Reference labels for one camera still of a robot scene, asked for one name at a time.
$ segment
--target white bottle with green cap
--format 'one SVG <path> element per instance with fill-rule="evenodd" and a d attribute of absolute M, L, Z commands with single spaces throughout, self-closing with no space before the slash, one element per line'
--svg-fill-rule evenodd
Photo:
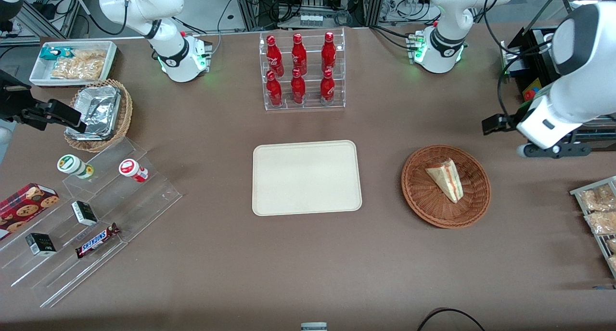
<path fill-rule="evenodd" d="M 92 165 L 84 163 L 72 154 L 66 154 L 58 160 L 58 170 L 81 179 L 86 179 L 94 174 Z"/>

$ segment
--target acrylic bottle rack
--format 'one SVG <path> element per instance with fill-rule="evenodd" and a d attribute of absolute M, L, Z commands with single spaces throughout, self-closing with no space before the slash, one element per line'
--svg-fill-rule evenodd
<path fill-rule="evenodd" d="M 321 49 L 325 42 L 325 32 L 331 31 L 334 33 L 334 45 L 336 46 L 336 65 L 333 68 L 332 78 L 336 84 L 334 88 L 334 99 L 331 105 L 324 106 L 321 104 L 321 80 L 323 79 L 323 70 L 321 69 Z M 306 101 L 303 105 L 297 105 L 293 101 L 293 93 L 291 92 L 291 72 L 293 70 L 293 59 L 291 58 L 291 50 L 293 49 L 293 34 L 295 31 L 270 31 L 261 33 L 259 37 L 259 59 L 261 65 L 261 82 L 263 84 L 263 99 L 266 110 L 301 110 L 301 109 L 330 109 L 336 107 L 345 107 L 346 105 L 346 88 L 345 88 L 345 31 L 344 29 L 329 29 L 329 30 L 301 30 L 302 42 L 306 47 L 306 55 L 308 56 L 308 73 L 304 75 L 306 82 Z M 282 106 L 273 107 L 268 97 L 266 88 L 266 72 L 269 70 L 268 64 L 268 44 L 266 37 L 273 35 L 276 38 L 276 44 L 282 53 L 282 64 L 284 66 L 284 75 L 278 78 L 282 87 Z"/>
<path fill-rule="evenodd" d="M 156 170 L 145 153 L 124 138 L 88 162 L 94 167 L 94 175 L 89 179 L 75 176 L 64 179 L 70 196 L 58 191 L 61 200 L 49 213 L 40 215 L 41 219 L 33 219 L 31 225 L 22 226 L 18 234 L 0 243 L 0 267 L 9 283 L 31 288 L 40 307 L 51 307 L 175 204 L 182 195 Z M 126 158 L 133 158 L 148 169 L 145 182 L 138 183 L 119 174 L 117 167 Z M 77 222 L 71 208 L 75 200 L 92 206 L 98 219 L 95 226 Z M 121 232 L 78 259 L 75 248 L 112 223 L 116 223 Z M 32 255 L 25 240 L 31 232 L 48 234 L 56 254 Z"/>

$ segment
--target sandwich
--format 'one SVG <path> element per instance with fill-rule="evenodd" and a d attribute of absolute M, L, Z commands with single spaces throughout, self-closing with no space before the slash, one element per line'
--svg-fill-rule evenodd
<path fill-rule="evenodd" d="M 454 204 L 462 199 L 464 191 L 453 160 L 448 159 L 440 164 L 429 165 L 425 171 Z"/>

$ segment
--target snickers bar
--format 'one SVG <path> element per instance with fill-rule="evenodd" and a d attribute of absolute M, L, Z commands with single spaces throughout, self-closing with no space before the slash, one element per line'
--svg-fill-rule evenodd
<path fill-rule="evenodd" d="M 103 244 L 108 239 L 112 238 L 112 236 L 117 233 L 119 233 L 119 228 L 117 228 L 117 225 L 114 223 L 108 228 L 106 228 L 104 231 L 102 231 L 100 234 L 96 235 L 94 239 L 87 241 L 86 244 L 75 249 L 75 252 L 77 252 L 77 258 L 83 258 L 86 254 L 88 254 L 88 252 L 95 250 L 98 246 Z"/>

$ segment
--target aluminum foil container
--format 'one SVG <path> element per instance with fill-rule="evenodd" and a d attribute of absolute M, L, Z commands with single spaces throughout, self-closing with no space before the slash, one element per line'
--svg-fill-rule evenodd
<path fill-rule="evenodd" d="M 84 88 L 77 94 L 74 108 L 81 112 L 86 132 L 67 128 L 73 140 L 109 140 L 114 135 L 122 92 L 114 86 Z"/>

